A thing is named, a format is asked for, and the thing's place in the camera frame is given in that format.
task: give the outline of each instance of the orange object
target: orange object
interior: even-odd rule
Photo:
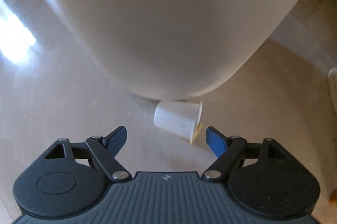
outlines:
[[[329,202],[331,205],[337,205],[337,189],[332,191]]]

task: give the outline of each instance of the black robotic claw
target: black robotic claw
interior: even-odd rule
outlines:
[[[247,143],[213,127],[218,159],[202,174],[130,173],[115,160],[126,128],[85,143],[59,139],[16,180],[15,223],[317,223],[317,180],[274,139]],[[75,159],[87,159],[89,166]],[[257,162],[243,167],[245,159]]]

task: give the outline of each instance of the white plastic cup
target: white plastic cup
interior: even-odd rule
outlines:
[[[200,131],[203,103],[160,101],[154,112],[154,124],[165,131],[181,136],[192,144]]]

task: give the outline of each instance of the ribbed gray panel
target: ribbed gray panel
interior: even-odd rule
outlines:
[[[264,224],[278,223],[252,216],[238,207],[221,184],[197,173],[137,173],[116,183],[104,198],[81,215],[41,220],[24,215],[16,224]],[[310,216],[283,223],[317,224]]]

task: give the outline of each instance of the tile floor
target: tile floor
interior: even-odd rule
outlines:
[[[125,125],[117,159],[132,174],[202,172],[214,161],[204,133],[190,147],[155,128],[156,103],[106,77],[44,0],[6,1],[36,43],[25,63],[0,56],[0,224],[20,215],[16,177],[59,137],[79,142]],[[191,99],[203,101],[204,128],[251,142],[274,137],[288,149],[319,180],[313,216],[326,224],[337,222],[337,207],[328,204],[337,188],[337,134],[326,79],[337,61],[336,2],[299,0],[230,80]]]

